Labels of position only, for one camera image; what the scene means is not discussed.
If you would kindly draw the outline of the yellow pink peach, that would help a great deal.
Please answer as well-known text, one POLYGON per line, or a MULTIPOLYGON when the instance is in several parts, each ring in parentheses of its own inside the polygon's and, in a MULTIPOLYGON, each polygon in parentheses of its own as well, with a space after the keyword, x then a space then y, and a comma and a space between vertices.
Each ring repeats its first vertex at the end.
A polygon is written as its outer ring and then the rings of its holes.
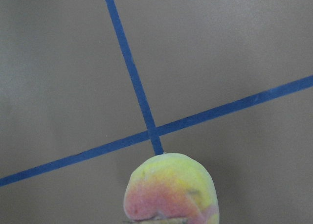
POLYGON ((189 224, 218 224, 220 212, 210 173, 179 153, 154 156, 131 174, 123 200, 135 222, 186 218, 189 224))

